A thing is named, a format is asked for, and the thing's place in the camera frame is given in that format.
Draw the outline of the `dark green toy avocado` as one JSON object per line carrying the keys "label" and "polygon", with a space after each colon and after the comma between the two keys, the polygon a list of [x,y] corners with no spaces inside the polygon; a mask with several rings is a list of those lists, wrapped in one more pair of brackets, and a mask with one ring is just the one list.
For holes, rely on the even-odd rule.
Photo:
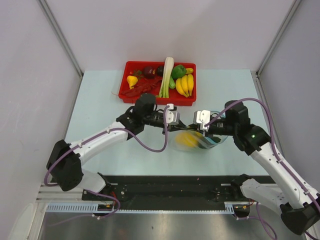
{"label": "dark green toy avocado", "polygon": [[205,137],[201,136],[198,140],[198,147],[200,149],[211,149],[216,145],[220,144],[222,139],[217,136]]}

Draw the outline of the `yellow toy mango slice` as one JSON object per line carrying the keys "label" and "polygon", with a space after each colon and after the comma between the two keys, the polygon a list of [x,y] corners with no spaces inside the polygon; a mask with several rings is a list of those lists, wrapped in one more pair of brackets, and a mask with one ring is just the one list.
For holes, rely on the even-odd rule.
{"label": "yellow toy mango slice", "polygon": [[177,145],[188,147],[188,148],[196,148],[199,145],[200,138],[203,135],[194,131],[185,131],[176,135],[174,141]]}

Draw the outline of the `clear zip top bag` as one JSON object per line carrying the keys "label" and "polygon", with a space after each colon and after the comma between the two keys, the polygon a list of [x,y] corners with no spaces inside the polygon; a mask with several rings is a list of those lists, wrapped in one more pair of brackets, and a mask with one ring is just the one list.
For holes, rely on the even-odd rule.
{"label": "clear zip top bag", "polygon": [[227,135],[208,134],[202,131],[202,128],[208,123],[209,116],[215,118],[219,111],[196,111],[193,115],[193,123],[185,125],[182,121],[177,125],[169,125],[168,132],[177,133],[171,141],[174,147],[180,151],[197,151],[209,150],[220,144],[223,144],[228,138]]}

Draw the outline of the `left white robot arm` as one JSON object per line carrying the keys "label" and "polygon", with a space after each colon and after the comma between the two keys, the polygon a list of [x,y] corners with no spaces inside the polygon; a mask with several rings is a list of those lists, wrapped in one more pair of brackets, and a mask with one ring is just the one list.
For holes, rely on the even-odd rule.
{"label": "left white robot arm", "polygon": [[164,144],[168,144],[168,133],[186,130],[187,126],[180,120],[177,107],[169,103],[164,109],[156,106],[156,97],[150,93],[142,94],[133,106],[120,115],[111,125],[98,133],[67,143],[64,139],[55,143],[46,168],[44,184],[51,186],[48,177],[64,192],[76,187],[92,191],[100,200],[110,196],[111,188],[100,173],[83,169],[83,165],[91,158],[117,143],[136,139],[145,126],[161,128]]}

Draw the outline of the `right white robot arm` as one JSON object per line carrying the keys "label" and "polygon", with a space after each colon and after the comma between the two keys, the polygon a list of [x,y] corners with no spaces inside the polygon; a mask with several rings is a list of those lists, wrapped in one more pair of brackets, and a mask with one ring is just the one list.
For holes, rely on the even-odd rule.
{"label": "right white robot arm", "polygon": [[231,136],[237,148],[262,166],[280,189],[266,187],[243,174],[230,188],[235,200],[253,199],[277,213],[294,234],[307,234],[320,220],[320,193],[286,161],[277,149],[273,132],[251,123],[244,101],[228,101],[216,116],[209,110],[196,111],[194,129],[204,136]]}

